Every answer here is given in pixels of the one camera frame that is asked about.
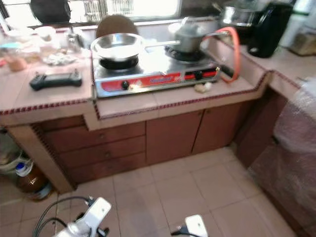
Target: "tiled countertop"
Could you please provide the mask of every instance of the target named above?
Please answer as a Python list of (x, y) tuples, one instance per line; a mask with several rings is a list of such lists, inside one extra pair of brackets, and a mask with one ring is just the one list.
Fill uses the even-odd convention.
[[(233, 50), (222, 41), (210, 39), (208, 51), (219, 61), (233, 66)], [(94, 129), (123, 123), (153, 119), (167, 115), (185, 113), (212, 106), (219, 106), (239, 101), (259, 98), (269, 80), (270, 86), (290, 98), (302, 81), (298, 78), (316, 75), (316, 57), (298, 57), (286, 49), (279, 49), (268, 59), (257, 58), (241, 47), (240, 78), (226, 84), (223, 81), (214, 83), (212, 89), (200, 94), (192, 87), (177, 88), (166, 91), (130, 95), (118, 98), (96, 99), (93, 103), (91, 90), (91, 60), (87, 51), (75, 63), (64, 67), (50, 67), (36, 63), (28, 69), (11, 73), (7, 67), (0, 68), (0, 125), (16, 125), (30, 123), (38, 119), (54, 119), (77, 114), (87, 114), (94, 123), (88, 127)], [(29, 81), (35, 72), (61, 73), (77, 68), (83, 74), (81, 87), (49, 88), (34, 92)], [(85, 103), (86, 108), (77, 107), (76, 111), (67, 109), (67, 105)], [(61, 108), (62, 113), (56, 115), (53, 109)], [(18, 117), (11, 122), (9, 115)]]

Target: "orange gas hose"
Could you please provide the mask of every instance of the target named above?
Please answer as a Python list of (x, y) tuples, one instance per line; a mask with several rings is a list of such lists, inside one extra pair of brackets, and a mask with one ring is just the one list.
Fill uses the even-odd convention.
[(234, 74), (232, 79), (227, 79), (223, 76), (221, 76), (222, 80), (226, 83), (231, 83), (234, 80), (237, 80), (239, 77), (239, 73), (240, 73), (240, 46), (239, 46), (239, 37), (238, 37), (238, 33), (235, 30), (234, 27), (224, 27), (221, 28), (219, 30), (217, 30), (216, 32), (223, 32), (223, 31), (228, 31), (230, 33), (230, 35), (233, 37), (233, 43), (234, 43)]

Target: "window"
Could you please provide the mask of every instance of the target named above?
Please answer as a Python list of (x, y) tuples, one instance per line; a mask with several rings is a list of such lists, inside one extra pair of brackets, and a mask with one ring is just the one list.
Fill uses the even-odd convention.
[[(26, 26), (41, 25), (32, 13), (30, 1), (2, 0), (10, 17), (19, 19)], [(68, 0), (68, 3), (70, 22), (77, 23), (100, 21), (113, 14), (123, 14), (134, 20), (176, 17), (181, 0)]]

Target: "stove knob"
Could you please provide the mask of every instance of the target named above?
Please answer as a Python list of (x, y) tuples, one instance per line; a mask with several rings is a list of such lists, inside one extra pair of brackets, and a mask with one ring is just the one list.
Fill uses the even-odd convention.
[(196, 71), (193, 74), (196, 77), (196, 80), (201, 80), (203, 78), (203, 72), (202, 71)]
[(128, 81), (126, 81), (126, 80), (122, 81), (121, 85), (122, 85), (122, 88), (124, 90), (128, 90), (128, 88), (129, 88), (129, 82)]

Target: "frying pan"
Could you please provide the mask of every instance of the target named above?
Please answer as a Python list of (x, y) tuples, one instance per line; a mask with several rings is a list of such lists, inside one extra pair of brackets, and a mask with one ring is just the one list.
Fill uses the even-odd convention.
[(154, 44), (144, 44), (141, 36), (130, 33), (115, 33), (95, 39), (91, 50), (102, 59), (114, 62), (125, 62), (137, 58), (140, 51), (148, 47), (180, 44), (180, 41), (164, 41)]

